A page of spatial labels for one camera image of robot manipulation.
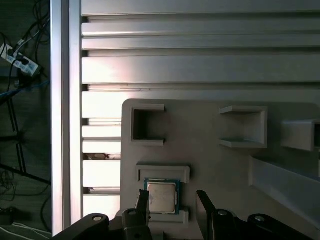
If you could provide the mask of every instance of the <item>white power strip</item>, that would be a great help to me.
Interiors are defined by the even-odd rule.
[[[8,44],[7,45],[2,45],[1,48],[0,48],[0,53],[2,52],[2,50],[4,49],[3,51],[3,54],[1,55],[1,57],[8,61],[10,64],[12,64],[14,62],[14,60],[16,60],[16,58],[14,56],[9,56],[7,53],[10,49],[13,49],[13,47],[9,46]],[[24,72],[25,74],[27,74],[28,76],[31,76],[33,77],[34,75],[38,74],[41,67],[36,64],[34,61],[31,61],[29,58],[23,56],[22,54],[18,54],[20,57],[23,57],[24,59],[28,60],[28,64],[26,65],[23,65],[20,61],[16,61],[14,63],[14,66],[16,68],[19,68],[21,69],[22,72]]]

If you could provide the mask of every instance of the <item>black cable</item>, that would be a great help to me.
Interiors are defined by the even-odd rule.
[[[44,26],[44,28],[42,29],[42,31],[38,34],[37,39],[35,41],[35,47],[34,47],[34,58],[35,58],[35,62],[37,64],[39,64],[39,59],[38,59],[38,51],[39,51],[39,46],[41,43],[41,39],[44,36],[44,29],[47,27],[47,25],[49,24],[49,22],[47,22]]]
[[[44,194],[45,191],[49,188],[49,186],[50,185],[47,184],[46,187],[42,191],[40,191],[38,193],[35,193],[35,194],[17,194],[16,193],[17,192],[17,188],[14,187],[15,192],[13,194],[3,193],[3,195],[6,195],[6,196],[13,196],[14,195],[16,197],[36,197],[36,196],[40,196],[40,195]]]
[[[43,202],[42,206],[41,206],[41,210],[40,210],[40,218],[41,218],[41,222],[44,226],[44,228],[51,233],[52,230],[48,227],[48,224],[46,223],[45,217],[44,217],[44,211],[45,211],[45,207],[48,203],[48,201],[51,199],[51,195]]]
[[[47,42],[49,42],[50,40],[50,34],[47,30],[47,21],[48,19],[50,19],[50,5],[49,5],[49,1],[46,1],[47,5],[48,5],[48,11],[47,13],[42,16],[42,10],[43,10],[43,5],[42,3],[44,2],[44,0],[38,0],[36,1],[35,5],[34,5],[34,10],[35,10],[35,18],[38,20],[38,22],[41,22],[41,25],[38,26],[39,31],[43,32],[42,35],[46,35],[48,36],[48,39],[45,41],[39,41],[39,43],[41,44],[46,44]]]
[[[6,43],[6,36],[0,32],[1,36],[2,36],[2,39],[3,39],[3,49],[0,53],[0,58],[2,57],[2,54],[4,54],[4,51],[5,51],[5,48],[6,48],[6,51],[8,52],[8,48],[7,48],[7,43]]]
[[[14,65],[16,62],[20,61],[19,59],[15,59],[12,63],[11,63],[11,66],[10,66],[10,72],[9,72],[9,77],[8,77],[8,87],[7,87],[7,92],[10,91],[10,85],[11,85],[11,75],[12,75],[12,71],[14,69]]]
[[[12,202],[13,200],[15,200],[16,197],[16,188],[14,185],[14,179],[15,179],[15,175],[11,172],[11,176],[9,171],[7,170],[2,170],[0,173],[0,189],[4,189],[3,192],[0,193],[0,196],[6,196],[7,192],[13,190],[13,194],[11,194],[12,198],[11,199],[1,199],[4,201],[8,201],[8,202]]]
[[[27,38],[30,36],[30,38],[32,39],[32,40],[34,40],[34,41],[37,41],[37,39],[38,39],[38,36],[39,36],[39,34],[44,30],[44,28],[46,28],[47,26],[48,26],[48,24],[47,24],[47,22],[49,21],[49,18],[48,17],[46,17],[46,18],[44,18],[44,21],[37,21],[37,22],[34,22],[32,25],[31,25],[31,27],[28,29],[28,31],[25,33],[25,35],[22,37],[22,40],[25,40],[25,41],[27,41]],[[37,34],[32,34],[32,30],[35,28],[35,27],[37,27],[37,29],[36,29],[36,33]],[[46,39],[45,41],[41,41],[40,43],[42,44],[46,44],[48,41],[49,41],[50,39]],[[12,51],[13,52],[15,52],[16,50],[17,50],[17,48],[19,48],[19,46],[21,45],[21,44],[16,44],[14,47],[13,47],[13,49],[12,49]]]
[[[44,72],[41,73],[46,79],[48,79],[47,74],[45,74]]]
[[[47,32],[47,26],[49,25],[49,21],[45,24],[45,27],[40,31],[41,38],[39,41],[39,44],[41,45],[48,45],[50,43],[50,35],[46,35]]]
[[[37,28],[37,29],[35,30],[35,32],[37,32],[37,31],[41,32],[42,29],[44,28],[44,25],[46,24],[46,22],[47,22],[48,19],[50,18],[50,17],[49,17],[49,15],[50,15],[50,13],[49,13],[50,11],[49,11],[49,10],[48,10],[48,12],[47,12],[45,15],[42,16],[42,10],[41,10],[41,8],[42,8],[42,2],[43,2],[43,1],[44,1],[44,0],[36,0],[36,1],[35,1],[34,5],[33,5],[33,15],[34,15],[34,17],[35,17],[35,19],[36,19],[36,22],[34,22],[34,23],[29,27],[29,29],[28,29],[28,30],[26,31],[26,33],[23,35],[22,40],[26,40],[29,36],[30,36],[33,40],[36,40],[36,39],[35,39],[35,34],[32,34],[32,31]],[[13,51],[15,52],[18,47],[19,47],[19,45],[16,44],[16,45],[13,47]]]

